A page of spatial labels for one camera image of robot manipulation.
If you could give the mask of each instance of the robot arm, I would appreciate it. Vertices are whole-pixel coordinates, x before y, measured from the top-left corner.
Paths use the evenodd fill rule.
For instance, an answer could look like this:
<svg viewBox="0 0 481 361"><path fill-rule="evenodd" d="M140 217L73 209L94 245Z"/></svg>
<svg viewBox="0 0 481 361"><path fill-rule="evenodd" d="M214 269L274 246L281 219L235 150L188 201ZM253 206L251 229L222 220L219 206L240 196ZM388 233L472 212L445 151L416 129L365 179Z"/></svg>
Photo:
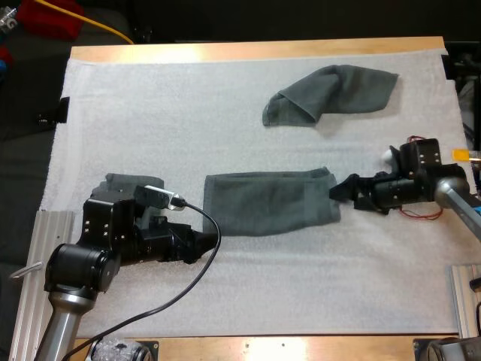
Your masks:
<svg viewBox="0 0 481 361"><path fill-rule="evenodd" d="M77 244L61 244L52 253L44 289L53 306L36 360L59 361L74 345L82 315L99 292L106 292L120 266L147 261L194 263L213 249L218 235L169 223L152 207L183 209L177 194L137 187L135 194L101 192L83 205Z"/></svg>
<svg viewBox="0 0 481 361"><path fill-rule="evenodd" d="M470 194L463 168L443 165L436 139L422 139L390 147L392 172L374 177L351 174L330 190L338 201L351 199L354 208L387 214L389 210L418 202L436 202L451 208L481 240L481 201Z"/></svg>

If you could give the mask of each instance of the metal handle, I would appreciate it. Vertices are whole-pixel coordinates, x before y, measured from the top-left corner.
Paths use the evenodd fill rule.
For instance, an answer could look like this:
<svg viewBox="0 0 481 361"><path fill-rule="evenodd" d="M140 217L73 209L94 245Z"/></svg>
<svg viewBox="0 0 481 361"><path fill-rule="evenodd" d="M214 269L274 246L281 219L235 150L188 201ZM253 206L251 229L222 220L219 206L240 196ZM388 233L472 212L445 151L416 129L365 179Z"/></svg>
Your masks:
<svg viewBox="0 0 481 361"><path fill-rule="evenodd" d="M12 273L9 278L11 280L19 280L20 278L24 278L30 272L38 271L39 269L42 269L43 266L44 264L42 263L42 261L38 261L33 265L28 265Z"/></svg>
<svg viewBox="0 0 481 361"><path fill-rule="evenodd" d="M451 208L481 241L481 215L475 211L481 201L469 193L469 184L461 178L443 179L434 193L436 202L443 208Z"/></svg>
<svg viewBox="0 0 481 361"><path fill-rule="evenodd" d="M53 314L45 331L35 361L60 361L74 346L82 315L95 301L66 293L51 293Z"/></svg>

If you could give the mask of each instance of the red wire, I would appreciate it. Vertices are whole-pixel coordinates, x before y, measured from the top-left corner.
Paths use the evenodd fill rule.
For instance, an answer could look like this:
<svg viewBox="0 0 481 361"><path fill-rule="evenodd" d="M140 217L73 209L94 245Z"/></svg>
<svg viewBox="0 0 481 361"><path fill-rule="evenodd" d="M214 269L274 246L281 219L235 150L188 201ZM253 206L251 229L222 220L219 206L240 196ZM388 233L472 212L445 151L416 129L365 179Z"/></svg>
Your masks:
<svg viewBox="0 0 481 361"><path fill-rule="evenodd" d="M411 135L410 137L408 137L406 141L407 143L410 143L411 141L419 141L422 139L425 139L425 138L419 135ZM399 207L399 212L403 216L413 218L415 220L436 220L437 218L441 217L441 214L443 214L443 209L440 207L439 211L433 214L417 214L413 211L404 210L403 206L401 206Z"/></svg>

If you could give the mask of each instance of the folded cloth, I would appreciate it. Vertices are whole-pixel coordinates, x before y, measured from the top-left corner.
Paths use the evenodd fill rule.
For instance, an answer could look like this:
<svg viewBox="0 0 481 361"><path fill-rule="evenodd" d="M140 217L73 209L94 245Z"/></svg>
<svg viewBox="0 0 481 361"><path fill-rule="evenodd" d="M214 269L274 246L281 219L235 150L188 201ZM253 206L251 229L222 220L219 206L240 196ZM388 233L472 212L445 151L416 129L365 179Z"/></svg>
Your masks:
<svg viewBox="0 0 481 361"><path fill-rule="evenodd" d="M313 126L324 113L369 113L387 106L398 79L352 65L321 68L280 90L265 106L265 126Z"/></svg>
<svg viewBox="0 0 481 361"><path fill-rule="evenodd" d="M115 174L108 173L105 175L105 182L101 182L98 187L92 190L92 195L108 190L115 190L118 192L131 193L135 192L136 186L154 186L164 188L164 181L157 177L150 177L148 175L129 175L129 174Z"/></svg>
<svg viewBox="0 0 481 361"><path fill-rule="evenodd" d="M275 235L340 220L329 199L336 184L327 168L312 171L208 175L204 210L223 235ZM204 221L204 232L215 232Z"/></svg>

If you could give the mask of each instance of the wooden board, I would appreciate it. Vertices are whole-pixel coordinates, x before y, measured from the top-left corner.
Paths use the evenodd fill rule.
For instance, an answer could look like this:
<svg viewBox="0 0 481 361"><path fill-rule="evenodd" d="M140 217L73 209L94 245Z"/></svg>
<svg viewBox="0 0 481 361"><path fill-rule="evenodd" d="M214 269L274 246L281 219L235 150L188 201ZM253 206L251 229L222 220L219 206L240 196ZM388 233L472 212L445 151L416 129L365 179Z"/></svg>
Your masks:
<svg viewBox="0 0 481 361"><path fill-rule="evenodd" d="M161 361L413 361L414 338L452 335L142 338ZM76 345L85 340L77 340ZM86 350L71 358L83 361Z"/></svg>
<svg viewBox="0 0 481 361"><path fill-rule="evenodd" d="M72 47L71 58L90 62L173 63L299 56L399 53L444 48L441 37L366 38L256 43L146 44Z"/></svg>

